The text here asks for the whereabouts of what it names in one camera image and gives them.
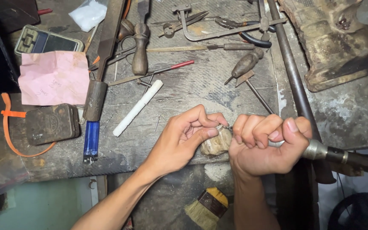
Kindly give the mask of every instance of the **orange strap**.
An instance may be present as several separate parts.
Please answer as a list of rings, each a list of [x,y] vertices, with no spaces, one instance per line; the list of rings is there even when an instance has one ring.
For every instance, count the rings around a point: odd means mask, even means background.
[[[56,142],[53,142],[47,149],[45,149],[44,151],[38,153],[38,154],[34,154],[34,155],[24,155],[21,152],[18,151],[18,149],[16,149],[12,142],[11,142],[11,138],[9,137],[9,126],[8,126],[8,117],[18,117],[18,118],[25,118],[25,114],[26,112],[14,112],[11,111],[11,99],[9,98],[9,95],[7,93],[2,93],[1,94],[3,97],[3,100],[5,102],[5,110],[1,111],[1,114],[4,115],[4,120],[3,120],[3,124],[4,124],[4,135],[5,135],[5,139],[7,140],[7,143],[9,145],[9,147],[13,150],[14,153],[20,155],[20,156],[24,156],[24,157],[33,157],[33,156],[38,156],[40,154],[44,154],[46,152],[48,152],[55,144]]]

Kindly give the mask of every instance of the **white chalk stick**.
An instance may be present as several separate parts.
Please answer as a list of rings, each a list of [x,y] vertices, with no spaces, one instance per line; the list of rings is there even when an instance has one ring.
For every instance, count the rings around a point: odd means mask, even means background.
[[[113,135],[116,137],[120,136],[121,133],[127,128],[132,120],[139,114],[139,112],[146,106],[146,104],[156,95],[157,91],[163,86],[163,82],[157,80],[148,89],[146,94],[137,102],[137,104],[130,110],[127,116],[119,123],[119,125],[113,130]]]

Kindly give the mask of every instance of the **hand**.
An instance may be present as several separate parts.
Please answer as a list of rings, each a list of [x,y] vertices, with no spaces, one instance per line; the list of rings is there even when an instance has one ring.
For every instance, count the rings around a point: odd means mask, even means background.
[[[202,142],[218,135],[219,124],[228,126],[222,113],[206,114],[203,105],[170,118],[143,165],[156,177],[182,169]]]
[[[285,174],[299,160],[312,137],[309,120],[303,117],[283,121],[277,115],[267,117],[241,114],[233,126],[229,159],[235,174],[260,176]],[[268,147],[284,140],[280,148]]]

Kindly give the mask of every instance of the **black-handled pliers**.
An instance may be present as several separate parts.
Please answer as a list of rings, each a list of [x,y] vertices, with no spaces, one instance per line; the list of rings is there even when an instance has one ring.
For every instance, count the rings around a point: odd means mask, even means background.
[[[235,29],[235,28],[243,27],[247,25],[259,24],[259,21],[247,21],[247,22],[238,23],[238,22],[228,20],[225,18],[215,18],[214,21],[218,25],[224,28],[227,28],[227,29]],[[268,31],[275,33],[276,32],[275,26],[270,25]],[[251,35],[247,34],[245,31],[239,32],[239,35],[241,35],[241,37],[245,39],[247,42],[254,44],[256,46],[263,47],[263,48],[269,48],[272,46],[272,42],[254,38]]]

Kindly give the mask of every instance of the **pink paper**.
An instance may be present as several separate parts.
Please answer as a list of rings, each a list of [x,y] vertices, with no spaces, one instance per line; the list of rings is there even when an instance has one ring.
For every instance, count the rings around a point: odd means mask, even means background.
[[[85,53],[23,53],[20,70],[18,83],[22,92],[22,104],[51,106],[85,103],[89,85]]]

